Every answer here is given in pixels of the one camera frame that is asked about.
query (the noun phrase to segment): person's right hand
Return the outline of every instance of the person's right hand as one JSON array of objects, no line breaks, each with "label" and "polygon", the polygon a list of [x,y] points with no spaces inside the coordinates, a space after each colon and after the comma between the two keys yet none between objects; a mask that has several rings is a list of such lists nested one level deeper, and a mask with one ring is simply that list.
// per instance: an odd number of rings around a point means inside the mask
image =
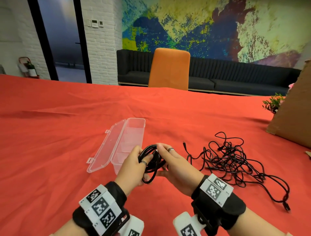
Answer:
[{"label": "person's right hand", "polygon": [[157,144],[161,157],[166,161],[167,170],[158,171],[157,176],[168,179],[180,192],[191,196],[204,177],[200,171],[193,167],[185,158],[167,144]]}]

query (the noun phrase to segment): clear plastic box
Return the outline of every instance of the clear plastic box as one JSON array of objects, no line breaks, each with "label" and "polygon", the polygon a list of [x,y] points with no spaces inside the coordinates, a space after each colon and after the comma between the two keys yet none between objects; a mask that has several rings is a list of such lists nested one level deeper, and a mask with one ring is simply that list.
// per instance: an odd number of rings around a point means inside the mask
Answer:
[{"label": "clear plastic box", "polygon": [[122,163],[136,145],[142,146],[146,120],[143,118],[128,118],[122,120],[107,130],[102,145],[94,158],[89,158],[87,172],[92,173],[104,168],[108,163],[114,165],[118,174]]}]

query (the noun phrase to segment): floor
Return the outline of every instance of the floor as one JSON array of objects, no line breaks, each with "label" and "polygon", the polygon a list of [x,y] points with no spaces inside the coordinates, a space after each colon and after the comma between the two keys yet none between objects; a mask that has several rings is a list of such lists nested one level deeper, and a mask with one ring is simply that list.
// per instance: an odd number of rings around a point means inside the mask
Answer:
[{"label": "floor", "polygon": [[86,83],[84,70],[56,67],[58,80],[64,82]]}]

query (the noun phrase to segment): table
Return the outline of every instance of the table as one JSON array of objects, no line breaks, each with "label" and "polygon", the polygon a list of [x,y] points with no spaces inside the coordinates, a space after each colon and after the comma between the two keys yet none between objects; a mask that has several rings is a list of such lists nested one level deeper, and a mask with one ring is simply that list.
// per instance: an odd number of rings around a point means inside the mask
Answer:
[{"label": "table", "polygon": [[[145,88],[36,80],[0,75],[0,235],[49,235],[67,222],[92,189],[115,178],[110,163],[87,173],[86,161],[105,131],[129,117],[143,117],[143,147],[163,142],[197,156],[219,131],[245,140],[248,158],[290,185],[291,213],[257,185],[236,187],[246,205],[294,236],[311,231],[311,161],[307,148],[265,132],[272,114],[266,97],[241,97]],[[196,160],[195,167],[202,165]],[[273,182],[266,186],[281,199]],[[173,219],[193,210],[191,199],[164,178],[136,188],[125,207],[145,222],[143,235],[177,235]],[[218,235],[227,235],[222,229]]]}]

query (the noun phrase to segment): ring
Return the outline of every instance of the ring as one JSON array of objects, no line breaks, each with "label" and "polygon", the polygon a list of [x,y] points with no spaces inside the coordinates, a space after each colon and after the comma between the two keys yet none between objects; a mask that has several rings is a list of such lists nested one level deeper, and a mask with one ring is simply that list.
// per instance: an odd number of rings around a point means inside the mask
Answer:
[{"label": "ring", "polygon": [[147,166],[147,162],[145,162],[145,161],[141,161],[140,163],[144,163]]},{"label": "ring", "polygon": [[175,150],[174,148],[169,148],[167,151],[169,152],[170,150]]}]

